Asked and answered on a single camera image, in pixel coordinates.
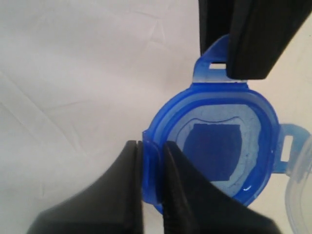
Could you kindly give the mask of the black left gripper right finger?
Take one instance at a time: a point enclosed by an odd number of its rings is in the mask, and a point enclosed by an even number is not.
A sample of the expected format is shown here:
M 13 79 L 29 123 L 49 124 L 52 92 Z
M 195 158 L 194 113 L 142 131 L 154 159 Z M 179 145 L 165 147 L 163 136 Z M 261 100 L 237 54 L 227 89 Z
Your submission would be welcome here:
M 276 223 L 210 183 L 177 144 L 163 146 L 163 225 L 166 234 L 278 234 Z

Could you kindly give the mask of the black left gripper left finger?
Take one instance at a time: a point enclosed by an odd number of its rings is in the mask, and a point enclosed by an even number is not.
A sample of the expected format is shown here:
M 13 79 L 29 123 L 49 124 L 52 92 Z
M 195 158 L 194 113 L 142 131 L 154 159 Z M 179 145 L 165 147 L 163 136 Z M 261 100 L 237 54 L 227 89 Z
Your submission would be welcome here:
M 92 185 L 40 213 L 29 234 L 142 234 L 141 141 L 127 141 Z

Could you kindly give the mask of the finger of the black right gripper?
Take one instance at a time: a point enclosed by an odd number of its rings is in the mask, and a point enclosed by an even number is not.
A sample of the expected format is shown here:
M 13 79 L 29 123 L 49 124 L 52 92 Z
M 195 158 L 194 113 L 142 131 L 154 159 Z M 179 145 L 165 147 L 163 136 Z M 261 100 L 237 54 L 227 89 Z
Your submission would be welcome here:
M 199 0 L 199 45 L 204 52 L 221 36 L 229 33 L 234 0 Z
M 309 0 L 236 0 L 227 76 L 265 79 L 310 14 Z

